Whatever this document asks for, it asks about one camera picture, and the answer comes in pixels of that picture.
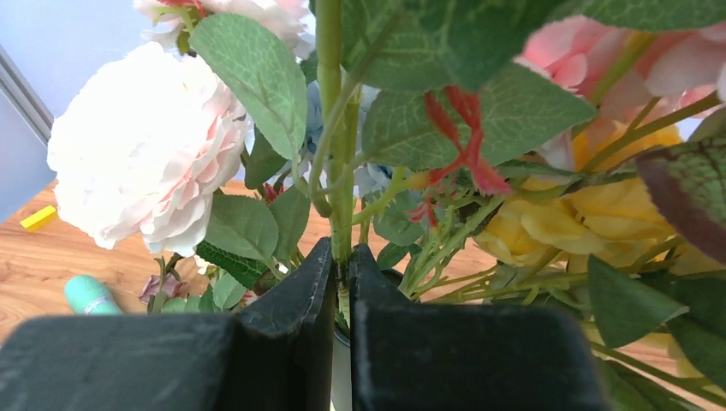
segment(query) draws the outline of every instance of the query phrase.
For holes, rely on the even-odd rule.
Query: light blue wall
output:
[[[98,68],[140,45],[150,25],[132,0],[0,0],[0,45],[54,117]],[[55,175],[45,146],[2,94],[0,126],[2,222]]]
[[[60,116],[91,75],[140,45],[151,26],[132,0],[0,0],[0,45]]]

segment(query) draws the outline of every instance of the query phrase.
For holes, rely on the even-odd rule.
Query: pink peony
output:
[[[201,58],[148,43],[105,64],[53,125],[59,217],[104,248],[140,232],[153,253],[192,256],[240,168],[244,115]]]
[[[572,93],[587,97],[618,58],[635,31],[607,27],[585,16],[552,23],[534,33],[516,61]],[[644,122],[667,115],[704,97],[719,82],[726,94],[726,27],[658,36],[635,67],[604,97],[588,129],[592,148],[611,135],[616,123],[630,123],[654,97],[662,97]],[[552,165],[574,167],[569,133],[542,145],[538,152]]]

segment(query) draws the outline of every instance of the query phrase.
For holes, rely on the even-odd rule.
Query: pale pink flower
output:
[[[304,0],[200,0],[199,4],[212,13],[232,13],[256,20],[300,58],[306,58],[312,51],[312,45],[301,37],[306,27],[300,19],[309,13]],[[160,0],[134,0],[134,8],[152,20],[159,19],[156,8],[163,6]],[[182,19],[163,15],[159,21],[164,23],[166,31],[144,31],[142,36],[164,47],[176,46],[176,37],[184,28]]]
[[[199,57],[147,43],[105,64],[53,125],[59,217],[100,247],[141,233],[153,253],[192,256],[240,168],[244,114]]]
[[[664,50],[650,67],[646,86],[656,96],[680,93],[690,102],[718,90],[726,101],[726,22],[689,32]]]

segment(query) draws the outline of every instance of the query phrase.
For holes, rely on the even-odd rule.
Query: flower bouquet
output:
[[[372,227],[412,300],[570,312],[619,409],[726,406],[725,2],[134,6],[157,30],[56,119],[48,163],[60,217],[99,246],[174,253],[150,311],[253,303],[305,258],[314,207],[343,329]],[[242,166],[255,196],[224,192]],[[447,275],[472,244],[497,263]],[[209,287],[174,297],[189,257]],[[617,350],[635,342],[678,375]]]

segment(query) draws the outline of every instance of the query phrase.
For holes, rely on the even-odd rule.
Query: pink rose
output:
[[[240,168],[244,115],[201,58],[148,43],[105,64],[53,125],[59,217],[104,248],[140,232],[153,253],[192,256]]]

